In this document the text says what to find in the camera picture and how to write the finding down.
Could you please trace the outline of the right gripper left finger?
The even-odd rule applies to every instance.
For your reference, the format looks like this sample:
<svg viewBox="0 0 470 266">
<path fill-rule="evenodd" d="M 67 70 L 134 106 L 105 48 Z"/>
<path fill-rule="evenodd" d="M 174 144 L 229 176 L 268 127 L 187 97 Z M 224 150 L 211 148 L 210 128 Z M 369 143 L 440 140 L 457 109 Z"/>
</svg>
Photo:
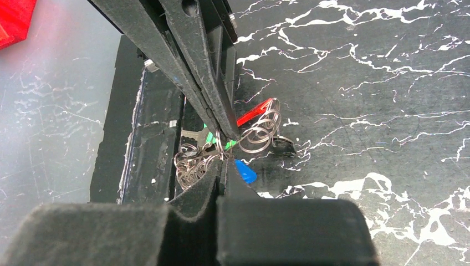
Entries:
<svg viewBox="0 0 470 266">
<path fill-rule="evenodd" d="M 162 203 L 49 204 L 24 220 L 2 265 L 214 265 L 221 161 Z"/>
</svg>

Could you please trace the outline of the metal key organizer ring red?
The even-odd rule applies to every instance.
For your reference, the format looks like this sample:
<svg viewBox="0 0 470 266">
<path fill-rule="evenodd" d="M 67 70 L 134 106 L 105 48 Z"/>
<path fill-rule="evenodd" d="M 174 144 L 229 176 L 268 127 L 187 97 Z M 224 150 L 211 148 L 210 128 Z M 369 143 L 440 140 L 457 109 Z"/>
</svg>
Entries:
<svg viewBox="0 0 470 266">
<path fill-rule="evenodd" d="M 207 125 L 200 131 L 182 130 L 181 137 L 196 143 L 181 144 L 173 157 L 178 184 L 183 190 L 189 189 L 203 177 L 212 161 L 228 159 L 236 146 L 247 154 L 267 150 L 283 158 L 295 157 L 293 141 L 280 134 L 281 120 L 279 100 L 268 98 L 238 118 L 238 127 L 251 124 L 238 139 L 222 141 L 219 132 L 210 132 Z"/>
</svg>

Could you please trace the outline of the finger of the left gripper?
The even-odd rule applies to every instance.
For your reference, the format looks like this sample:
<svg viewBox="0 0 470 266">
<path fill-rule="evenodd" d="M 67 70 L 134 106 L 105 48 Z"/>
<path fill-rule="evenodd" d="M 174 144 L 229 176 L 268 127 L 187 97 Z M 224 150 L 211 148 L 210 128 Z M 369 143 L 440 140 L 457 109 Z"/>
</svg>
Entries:
<svg viewBox="0 0 470 266">
<path fill-rule="evenodd" d="M 90 1 L 116 29 L 126 35 L 189 100 L 196 113 L 216 132 L 220 126 L 183 61 L 177 44 L 166 34 L 165 24 L 149 1 Z"/>
<path fill-rule="evenodd" d="M 227 1 L 161 1 L 183 61 L 201 94 L 198 112 L 222 139 L 239 137 L 233 107 L 237 34 Z"/>
</svg>

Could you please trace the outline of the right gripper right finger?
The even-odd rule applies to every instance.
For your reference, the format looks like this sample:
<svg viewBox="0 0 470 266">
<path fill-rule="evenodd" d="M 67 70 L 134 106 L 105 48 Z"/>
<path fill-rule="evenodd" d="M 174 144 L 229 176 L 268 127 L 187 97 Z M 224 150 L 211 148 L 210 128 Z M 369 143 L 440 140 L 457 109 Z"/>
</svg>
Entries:
<svg viewBox="0 0 470 266">
<path fill-rule="evenodd" d="M 263 198 L 222 165 L 219 265 L 379 265 L 365 217 L 345 199 Z"/>
</svg>

